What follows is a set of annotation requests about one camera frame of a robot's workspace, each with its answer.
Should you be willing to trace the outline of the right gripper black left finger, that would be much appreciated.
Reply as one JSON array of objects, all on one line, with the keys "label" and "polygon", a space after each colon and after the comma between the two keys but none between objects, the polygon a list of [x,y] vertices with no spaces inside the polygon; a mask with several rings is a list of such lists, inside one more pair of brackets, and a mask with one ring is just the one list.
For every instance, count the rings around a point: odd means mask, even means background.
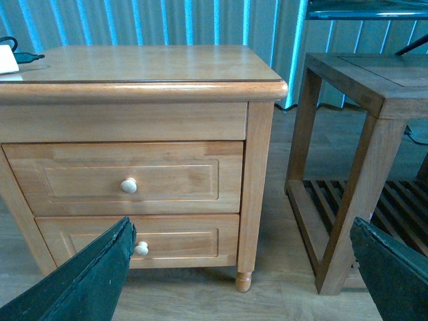
[{"label": "right gripper black left finger", "polygon": [[134,252],[125,217],[3,307],[2,320],[111,320]]}]

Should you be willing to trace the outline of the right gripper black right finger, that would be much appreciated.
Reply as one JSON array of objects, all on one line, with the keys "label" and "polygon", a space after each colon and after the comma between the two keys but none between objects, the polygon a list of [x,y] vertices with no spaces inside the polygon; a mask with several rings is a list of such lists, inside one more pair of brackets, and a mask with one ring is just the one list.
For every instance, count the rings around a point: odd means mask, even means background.
[{"label": "right gripper black right finger", "polygon": [[350,240],[383,320],[427,319],[427,258],[357,217]]}]

